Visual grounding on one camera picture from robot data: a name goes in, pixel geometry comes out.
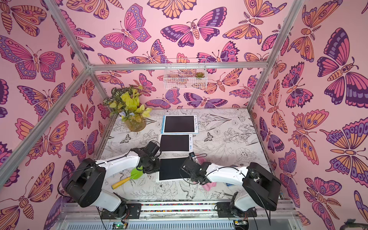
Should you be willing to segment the pink cloth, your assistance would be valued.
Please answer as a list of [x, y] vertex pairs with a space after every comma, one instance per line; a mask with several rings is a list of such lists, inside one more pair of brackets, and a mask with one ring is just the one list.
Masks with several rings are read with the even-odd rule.
[[202, 187], [204, 188], [205, 191], [209, 192], [213, 187], [216, 187], [217, 183], [206, 183], [204, 185], [202, 185]]

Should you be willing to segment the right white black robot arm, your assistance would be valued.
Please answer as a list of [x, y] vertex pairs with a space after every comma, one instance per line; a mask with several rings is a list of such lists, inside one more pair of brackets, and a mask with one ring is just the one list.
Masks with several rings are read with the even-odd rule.
[[244, 190], [235, 193], [233, 206], [240, 211], [260, 206], [268, 211], [277, 210], [281, 192], [281, 181], [258, 163], [249, 166], [220, 166], [210, 162], [199, 164], [191, 157], [186, 158], [181, 170], [194, 183], [228, 183], [241, 186]]

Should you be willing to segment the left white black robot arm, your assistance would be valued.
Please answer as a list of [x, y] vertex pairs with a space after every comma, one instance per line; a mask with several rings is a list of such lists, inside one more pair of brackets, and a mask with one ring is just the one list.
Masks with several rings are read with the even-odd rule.
[[66, 193], [82, 208], [95, 206], [123, 216], [127, 210], [126, 201], [103, 189], [105, 179], [127, 169], [137, 169], [144, 174], [158, 172], [160, 160], [156, 154], [159, 150], [159, 145], [151, 141], [145, 147], [132, 148], [114, 158], [85, 159], [67, 181]]

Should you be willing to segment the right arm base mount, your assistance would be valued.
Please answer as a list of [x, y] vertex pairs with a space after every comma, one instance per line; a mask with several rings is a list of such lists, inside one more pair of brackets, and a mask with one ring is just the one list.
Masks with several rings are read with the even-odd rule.
[[235, 206], [235, 199], [238, 192], [234, 193], [230, 202], [218, 202], [214, 210], [220, 218], [248, 218], [257, 217], [255, 208], [250, 208], [247, 211], [242, 211]]

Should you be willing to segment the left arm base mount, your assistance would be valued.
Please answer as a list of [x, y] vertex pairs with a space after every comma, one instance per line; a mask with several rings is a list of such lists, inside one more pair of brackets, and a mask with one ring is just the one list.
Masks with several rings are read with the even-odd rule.
[[102, 209], [100, 212], [102, 219], [139, 219], [142, 204], [141, 203], [127, 203], [126, 199], [119, 196], [115, 193], [120, 200], [121, 204], [114, 211], [108, 211], [106, 209]]

